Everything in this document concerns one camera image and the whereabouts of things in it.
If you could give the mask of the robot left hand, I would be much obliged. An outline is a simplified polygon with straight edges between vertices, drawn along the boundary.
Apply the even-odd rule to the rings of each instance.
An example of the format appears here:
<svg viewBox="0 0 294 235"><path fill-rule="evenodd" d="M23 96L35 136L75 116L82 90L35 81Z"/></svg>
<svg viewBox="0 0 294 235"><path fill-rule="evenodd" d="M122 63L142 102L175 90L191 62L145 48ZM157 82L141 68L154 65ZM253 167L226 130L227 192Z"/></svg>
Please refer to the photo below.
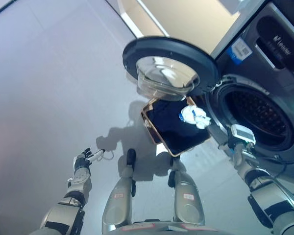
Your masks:
<svg viewBox="0 0 294 235"><path fill-rule="evenodd" d="M91 148L86 148L81 154L74 157L73 159L73 169L77 171L80 168L87 168L92 164L92 162L102 158L105 153L105 149L100 149L97 152L92 152Z"/></svg>

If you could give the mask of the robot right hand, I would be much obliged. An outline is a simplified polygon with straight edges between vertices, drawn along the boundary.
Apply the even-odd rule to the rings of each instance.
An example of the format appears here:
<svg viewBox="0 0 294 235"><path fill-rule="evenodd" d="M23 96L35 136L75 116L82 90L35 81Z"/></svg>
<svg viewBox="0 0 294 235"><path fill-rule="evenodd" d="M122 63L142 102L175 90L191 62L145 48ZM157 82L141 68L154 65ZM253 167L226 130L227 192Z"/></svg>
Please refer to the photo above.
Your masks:
<svg viewBox="0 0 294 235"><path fill-rule="evenodd" d="M239 143L252 143L253 145L256 144L256 139L252 130L240 124L233 124L228 127L227 136L228 146L230 148L234 148Z"/></svg>

